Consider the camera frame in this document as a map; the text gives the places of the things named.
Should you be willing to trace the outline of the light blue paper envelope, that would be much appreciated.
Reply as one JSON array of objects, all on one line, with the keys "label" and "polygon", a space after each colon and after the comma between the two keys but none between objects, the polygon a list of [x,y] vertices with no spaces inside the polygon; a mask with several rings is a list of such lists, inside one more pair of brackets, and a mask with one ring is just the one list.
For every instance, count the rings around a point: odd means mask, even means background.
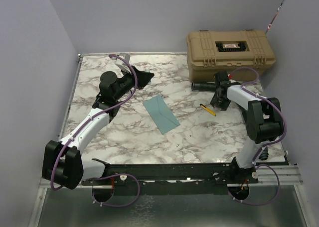
[{"label": "light blue paper envelope", "polygon": [[180,126],[179,121],[160,95],[143,102],[143,106],[158,127],[161,134]]}]

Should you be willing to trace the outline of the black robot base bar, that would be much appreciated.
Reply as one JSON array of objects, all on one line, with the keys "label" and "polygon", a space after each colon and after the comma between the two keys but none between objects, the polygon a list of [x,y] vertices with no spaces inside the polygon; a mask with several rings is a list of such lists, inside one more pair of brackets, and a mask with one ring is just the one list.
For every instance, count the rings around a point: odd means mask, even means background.
[{"label": "black robot base bar", "polygon": [[257,184],[254,168],[237,169],[230,163],[108,164],[105,176],[114,181],[88,179],[82,185],[105,194],[114,185],[115,195],[226,195],[228,185]]}]

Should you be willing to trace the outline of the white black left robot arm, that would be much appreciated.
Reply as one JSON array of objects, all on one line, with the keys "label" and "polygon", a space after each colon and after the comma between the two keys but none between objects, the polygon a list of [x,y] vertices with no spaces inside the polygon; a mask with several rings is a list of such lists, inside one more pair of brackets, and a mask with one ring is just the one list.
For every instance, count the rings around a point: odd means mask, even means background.
[{"label": "white black left robot arm", "polygon": [[99,93],[89,114],[67,136],[59,141],[49,141],[45,147],[42,177],[50,181],[52,189],[66,187],[73,190],[82,181],[94,179],[106,184],[110,179],[107,163],[96,158],[82,160],[82,154],[97,133],[117,115],[126,93],[142,90],[154,77],[151,72],[124,72],[122,77],[107,71],[100,77]]}]

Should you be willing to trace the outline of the green white glue stick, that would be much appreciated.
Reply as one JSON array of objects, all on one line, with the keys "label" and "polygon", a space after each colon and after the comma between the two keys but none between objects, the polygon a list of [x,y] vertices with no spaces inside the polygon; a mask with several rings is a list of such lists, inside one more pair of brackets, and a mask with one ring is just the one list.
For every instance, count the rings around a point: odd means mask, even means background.
[{"label": "green white glue stick", "polygon": [[148,85],[151,84],[151,80],[153,78],[154,74],[152,72],[149,72],[149,81],[148,81]]}]

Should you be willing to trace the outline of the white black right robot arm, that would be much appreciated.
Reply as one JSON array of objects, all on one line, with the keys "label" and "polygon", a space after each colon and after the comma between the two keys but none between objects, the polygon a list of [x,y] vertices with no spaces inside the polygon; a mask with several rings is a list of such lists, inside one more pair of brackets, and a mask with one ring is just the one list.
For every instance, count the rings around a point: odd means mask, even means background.
[{"label": "white black right robot arm", "polygon": [[215,93],[210,104],[222,111],[235,102],[245,112],[244,120],[248,139],[243,149],[230,164],[229,177],[240,183],[254,166],[269,145],[284,134],[284,121],[281,116],[280,102],[277,98],[266,98],[245,89],[238,82],[231,82],[226,71],[214,75]]}]

